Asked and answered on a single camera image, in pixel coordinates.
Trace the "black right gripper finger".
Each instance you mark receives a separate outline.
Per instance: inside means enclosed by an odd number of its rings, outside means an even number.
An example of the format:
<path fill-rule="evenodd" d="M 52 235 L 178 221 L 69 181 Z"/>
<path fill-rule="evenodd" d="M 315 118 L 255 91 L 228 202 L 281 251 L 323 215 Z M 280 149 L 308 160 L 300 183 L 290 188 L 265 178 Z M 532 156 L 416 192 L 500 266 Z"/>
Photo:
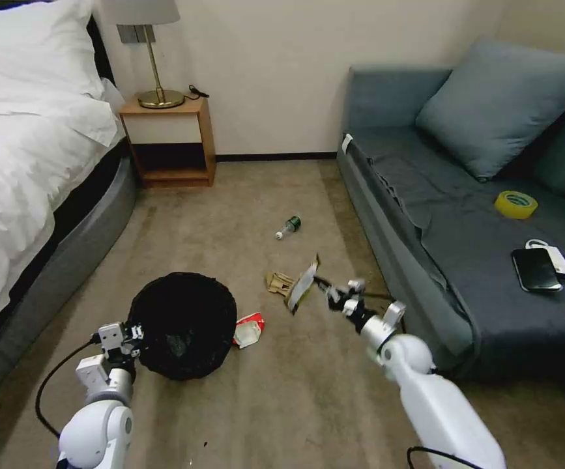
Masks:
<path fill-rule="evenodd" d="M 363 279 L 352 279 L 346 286 L 337 287 L 320 276 L 314 276 L 313 283 L 324 293 L 363 293 L 366 286 Z"/>
<path fill-rule="evenodd" d="M 329 310 L 342 310 L 342 292 L 337 287 L 324 278 L 314 278 L 313 283 L 325 294 Z"/>

